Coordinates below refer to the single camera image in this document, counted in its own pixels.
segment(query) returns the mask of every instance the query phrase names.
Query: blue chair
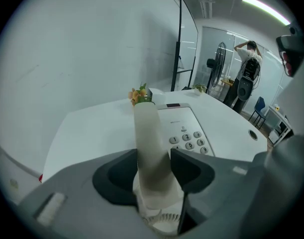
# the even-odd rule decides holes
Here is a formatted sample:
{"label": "blue chair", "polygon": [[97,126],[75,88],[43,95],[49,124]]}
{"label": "blue chair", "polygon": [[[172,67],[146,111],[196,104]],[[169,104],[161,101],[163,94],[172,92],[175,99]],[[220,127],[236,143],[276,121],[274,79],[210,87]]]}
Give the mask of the blue chair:
{"label": "blue chair", "polygon": [[266,116],[261,112],[261,110],[266,107],[265,105],[265,100],[262,97],[258,98],[258,101],[255,105],[255,111],[253,112],[253,114],[251,115],[250,119],[252,118],[252,116],[254,115],[254,113],[257,113],[258,116],[256,117],[255,121],[253,122],[253,124],[256,122],[257,118],[259,118],[257,124],[255,125],[255,127],[258,125],[260,119],[263,119],[263,122],[261,123],[260,127],[258,128],[260,130],[262,124],[266,121]]}

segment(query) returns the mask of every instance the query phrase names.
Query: chair leg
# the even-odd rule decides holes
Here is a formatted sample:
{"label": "chair leg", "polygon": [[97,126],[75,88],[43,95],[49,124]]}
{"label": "chair leg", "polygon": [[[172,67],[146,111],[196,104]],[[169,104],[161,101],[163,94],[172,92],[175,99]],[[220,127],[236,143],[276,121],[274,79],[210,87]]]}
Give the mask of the chair leg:
{"label": "chair leg", "polygon": [[251,117],[250,117],[250,119],[249,119],[248,121],[251,120],[251,118],[252,118],[252,116],[255,114],[255,112],[256,112],[256,111],[253,111],[253,113],[252,113],[252,115],[251,115]]}
{"label": "chair leg", "polygon": [[261,126],[262,126],[262,124],[263,124],[265,121],[266,121],[266,119],[264,119],[264,120],[263,120],[263,122],[261,123],[261,125],[260,125],[260,127],[259,127],[259,129],[258,129],[258,130],[260,130],[260,128],[261,128]]}
{"label": "chair leg", "polygon": [[260,115],[258,114],[255,121],[252,124],[254,124],[256,122],[257,118],[259,118],[259,117],[260,117]]}
{"label": "chair leg", "polygon": [[255,127],[259,124],[260,119],[261,119],[261,117],[259,118],[259,120],[258,120],[257,124],[255,125]]}

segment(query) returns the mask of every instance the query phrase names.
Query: ceiling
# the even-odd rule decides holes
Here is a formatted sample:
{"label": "ceiling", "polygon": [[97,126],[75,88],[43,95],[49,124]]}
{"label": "ceiling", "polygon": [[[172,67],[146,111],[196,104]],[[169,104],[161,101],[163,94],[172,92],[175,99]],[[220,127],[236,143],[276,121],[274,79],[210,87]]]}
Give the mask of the ceiling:
{"label": "ceiling", "polygon": [[[261,32],[267,32],[270,36],[279,36],[288,33],[288,28],[281,22],[250,4],[242,0],[214,0],[212,4],[212,17],[226,18],[245,24]],[[289,21],[294,20],[294,16],[282,0],[260,0],[269,5],[274,10],[282,14]],[[199,0],[185,0],[195,19],[203,18]],[[209,16],[209,6],[206,5],[207,16]]]}

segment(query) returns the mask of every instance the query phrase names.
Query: black pants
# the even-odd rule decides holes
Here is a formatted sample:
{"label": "black pants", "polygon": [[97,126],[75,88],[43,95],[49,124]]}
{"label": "black pants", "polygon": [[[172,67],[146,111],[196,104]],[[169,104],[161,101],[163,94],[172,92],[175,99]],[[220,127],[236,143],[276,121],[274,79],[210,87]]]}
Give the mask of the black pants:
{"label": "black pants", "polygon": [[[227,95],[223,101],[223,103],[229,107],[231,107],[233,101],[238,97],[238,85],[239,80],[236,79],[233,85],[229,88]],[[246,101],[241,101],[239,98],[236,101],[235,105],[233,106],[233,110],[237,113],[240,113],[243,106],[245,105]]]}

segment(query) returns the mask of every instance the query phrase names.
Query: white desk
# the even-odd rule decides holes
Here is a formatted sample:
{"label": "white desk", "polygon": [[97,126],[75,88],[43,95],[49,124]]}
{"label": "white desk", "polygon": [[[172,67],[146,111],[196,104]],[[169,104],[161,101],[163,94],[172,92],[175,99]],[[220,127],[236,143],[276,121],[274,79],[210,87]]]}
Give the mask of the white desk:
{"label": "white desk", "polygon": [[285,129],[285,131],[283,131],[283,132],[281,133],[279,139],[275,142],[275,144],[274,144],[274,147],[275,147],[275,146],[277,146],[277,145],[282,141],[282,139],[285,138],[285,136],[292,130],[292,127],[291,127],[290,123],[285,119],[285,117],[284,117],[280,112],[278,112],[278,111],[276,110],[275,107],[273,107],[273,106],[269,106],[269,107],[268,107],[268,109],[267,109],[267,111],[266,111],[266,114],[265,114],[265,117],[266,117],[266,118],[267,118],[267,115],[268,115],[269,112],[272,112],[273,114],[275,114],[275,115],[281,120],[281,122],[283,122],[283,123],[286,125],[286,127],[287,127],[287,128]]}
{"label": "white desk", "polygon": [[[255,154],[267,151],[267,139],[258,129],[209,95],[168,92],[166,103],[190,104],[217,157],[252,161]],[[249,129],[257,134],[257,140],[249,136]],[[69,165],[133,148],[134,117],[129,99],[69,113],[50,146],[43,181]]]}

